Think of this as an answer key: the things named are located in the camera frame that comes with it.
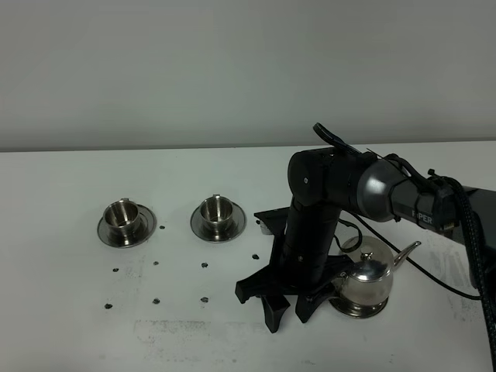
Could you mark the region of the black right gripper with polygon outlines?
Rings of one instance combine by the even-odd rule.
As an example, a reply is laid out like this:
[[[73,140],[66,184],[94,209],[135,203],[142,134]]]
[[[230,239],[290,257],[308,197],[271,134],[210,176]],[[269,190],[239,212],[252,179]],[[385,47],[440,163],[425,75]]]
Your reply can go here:
[[[271,333],[278,331],[290,307],[283,295],[298,295],[295,314],[302,323],[324,301],[337,297],[330,283],[352,263],[348,257],[329,255],[340,212],[338,208],[279,208],[255,214],[274,235],[270,262],[238,281],[235,293],[242,303],[261,296]]]

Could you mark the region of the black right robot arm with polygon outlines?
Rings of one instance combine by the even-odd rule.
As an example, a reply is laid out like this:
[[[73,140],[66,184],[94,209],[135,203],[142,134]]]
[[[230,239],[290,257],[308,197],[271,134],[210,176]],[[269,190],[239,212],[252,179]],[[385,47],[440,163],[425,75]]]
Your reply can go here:
[[[237,298],[260,298],[267,328],[276,332],[294,295],[297,316],[306,322],[351,264],[329,254],[341,213],[375,222],[404,219],[465,246],[487,332],[494,336],[495,193],[434,171],[422,176],[395,154],[360,152],[321,124],[314,130],[326,147],[291,157],[287,208],[257,213],[274,236],[270,262],[237,283]]]

